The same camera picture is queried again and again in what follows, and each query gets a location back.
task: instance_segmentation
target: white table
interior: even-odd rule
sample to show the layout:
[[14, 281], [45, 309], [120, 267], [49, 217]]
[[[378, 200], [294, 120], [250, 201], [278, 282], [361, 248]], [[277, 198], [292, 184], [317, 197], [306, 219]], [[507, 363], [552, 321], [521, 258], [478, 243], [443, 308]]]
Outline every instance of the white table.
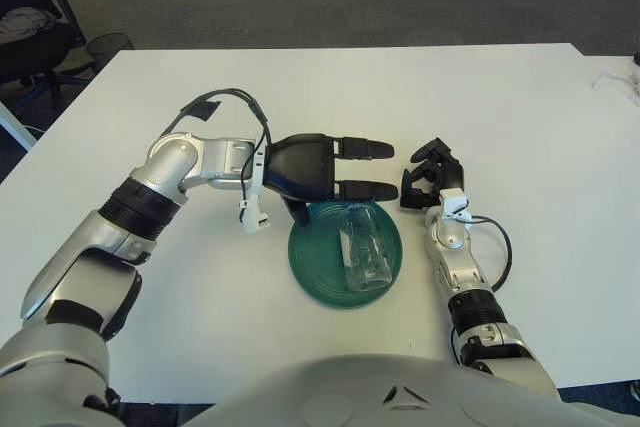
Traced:
[[[324, 132], [396, 147], [391, 160], [340, 161], [340, 178], [399, 184], [411, 153], [441, 137], [465, 168], [471, 210], [511, 236], [513, 272], [497, 297], [557, 385], [640, 377], [640, 112], [613, 85], [591, 90], [598, 73], [568, 44], [123, 51], [0, 185], [0, 339], [19, 328], [33, 276], [178, 109], [236, 86], [260, 101], [276, 140]], [[180, 127], [204, 137], [259, 128], [233, 99], [208, 123]], [[125, 400], [219, 402], [283, 366], [338, 354], [451, 359], [419, 213], [382, 204], [402, 237], [400, 276], [374, 304], [336, 311], [290, 272], [280, 198], [264, 195], [273, 226], [255, 236], [236, 220], [238, 200], [192, 191], [141, 268], [140, 298], [109, 342]], [[501, 238], [474, 227], [473, 241], [495, 278]]]

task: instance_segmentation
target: clear glass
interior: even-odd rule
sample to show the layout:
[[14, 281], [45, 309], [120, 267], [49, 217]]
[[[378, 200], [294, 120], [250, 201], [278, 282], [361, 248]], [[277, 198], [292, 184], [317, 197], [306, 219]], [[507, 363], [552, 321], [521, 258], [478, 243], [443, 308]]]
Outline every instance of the clear glass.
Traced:
[[391, 269], [373, 208], [352, 204], [340, 215], [342, 261], [349, 289], [364, 292], [389, 285]]

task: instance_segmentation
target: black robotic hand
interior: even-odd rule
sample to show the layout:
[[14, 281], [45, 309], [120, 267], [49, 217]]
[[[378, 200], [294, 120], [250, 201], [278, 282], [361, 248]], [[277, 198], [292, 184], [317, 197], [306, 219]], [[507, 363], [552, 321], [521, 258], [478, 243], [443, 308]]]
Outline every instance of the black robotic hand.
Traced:
[[308, 202], [382, 201], [398, 197], [391, 184], [335, 180], [334, 159], [388, 159], [393, 146], [355, 137], [297, 134], [271, 144], [264, 186], [278, 192], [295, 222], [309, 223]]
[[[464, 171], [460, 162], [451, 155], [451, 149], [438, 137], [420, 147], [411, 162], [421, 162], [402, 175], [400, 205], [410, 209], [421, 209], [440, 205], [440, 190], [459, 187], [464, 189]], [[431, 183], [429, 192], [412, 187], [414, 182], [426, 179]]]

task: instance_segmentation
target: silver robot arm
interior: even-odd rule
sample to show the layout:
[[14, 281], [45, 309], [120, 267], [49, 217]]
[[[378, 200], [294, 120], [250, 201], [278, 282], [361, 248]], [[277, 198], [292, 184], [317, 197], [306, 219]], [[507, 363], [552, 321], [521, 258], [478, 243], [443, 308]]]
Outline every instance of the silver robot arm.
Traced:
[[426, 247], [457, 332], [462, 365], [560, 398], [551, 378], [509, 324], [491, 285], [471, 254], [469, 201], [460, 188], [440, 191], [425, 214]]
[[[473, 258], [469, 233], [473, 218], [463, 191], [464, 173], [450, 152], [444, 142], [434, 139], [411, 157], [411, 162], [422, 163], [411, 172], [405, 170], [400, 203], [427, 208], [426, 248], [457, 333], [456, 357], [462, 365], [559, 399], [518, 329], [507, 322]], [[412, 187], [422, 178], [431, 183], [430, 192]]]
[[[121, 425], [119, 397], [109, 388], [105, 342], [124, 325], [141, 287], [134, 265], [187, 201], [208, 183], [240, 189], [253, 152], [244, 139], [161, 137], [107, 203], [81, 222], [35, 278], [24, 299], [23, 328], [0, 350], [0, 424]], [[264, 148], [253, 156], [261, 163]], [[257, 208], [252, 168], [241, 209], [248, 231], [268, 225]]]
[[[247, 103], [263, 127], [260, 136], [201, 139], [171, 133], [186, 115], [207, 120], [220, 105], [210, 98], [220, 94]], [[266, 122], [244, 91], [224, 89], [196, 98], [154, 143], [144, 165], [80, 223], [34, 279], [22, 304], [23, 328], [0, 349], [0, 425], [121, 425], [107, 415], [117, 410], [119, 397], [109, 388], [105, 342], [123, 327], [140, 291], [135, 266], [149, 258], [186, 203], [188, 189], [209, 184], [242, 190], [239, 218], [247, 233], [269, 226], [258, 205], [263, 185], [283, 197], [300, 224], [308, 222], [306, 202], [397, 197], [392, 185], [333, 177], [334, 158], [387, 158], [393, 155], [390, 145], [323, 134], [271, 144]]]

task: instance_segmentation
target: white cable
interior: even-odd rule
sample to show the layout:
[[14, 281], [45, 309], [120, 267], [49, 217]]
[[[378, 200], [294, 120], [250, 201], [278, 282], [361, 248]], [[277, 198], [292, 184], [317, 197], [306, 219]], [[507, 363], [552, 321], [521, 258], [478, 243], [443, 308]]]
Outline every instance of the white cable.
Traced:
[[605, 72], [595, 80], [595, 82], [591, 85], [591, 88], [594, 90], [597, 89], [602, 83], [602, 81], [606, 79], [617, 80], [618, 82], [622, 82], [624, 84], [627, 84], [629, 87], [631, 87], [631, 90], [635, 93], [635, 95], [629, 94], [629, 92], [627, 92], [626, 90], [623, 90], [622, 93], [631, 102], [633, 102], [636, 107], [640, 107], [640, 90], [639, 90], [640, 86], [629, 79], [625, 79], [624, 77], [620, 77], [618, 75], [613, 75], [609, 72]]
[[34, 126], [32, 126], [32, 125], [23, 125], [23, 127], [27, 128], [27, 129], [35, 130], [35, 131], [38, 131], [38, 132], [40, 132], [40, 133], [44, 134], [44, 130], [39, 129], [39, 128], [37, 128], [37, 127], [34, 127]]

